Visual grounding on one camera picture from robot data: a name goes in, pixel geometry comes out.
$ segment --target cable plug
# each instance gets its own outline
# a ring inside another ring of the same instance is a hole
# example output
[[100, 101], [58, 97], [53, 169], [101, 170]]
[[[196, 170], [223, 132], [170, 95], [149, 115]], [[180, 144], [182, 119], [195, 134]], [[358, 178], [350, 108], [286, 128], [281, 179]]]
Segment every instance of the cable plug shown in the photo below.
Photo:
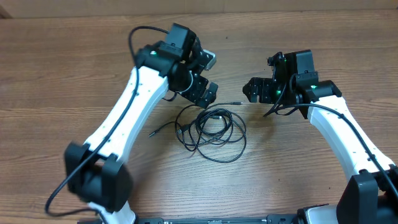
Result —
[[182, 134], [188, 129], [189, 129], [189, 124], [184, 124], [180, 129], [177, 130], [177, 133]]
[[210, 118], [211, 118], [211, 119], [221, 119], [222, 117], [221, 117], [221, 116], [214, 115], [214, 116], [211, 116]]
[[160, 130], [157, 129], [157, 130], [155, 130], [153, 133], [150, 133], [149, 136], [148, 136], [148, 138], [154, 136], [154, 135], [155, 135], [156, 133], [158, 133], [159, 131], [160, 131]]

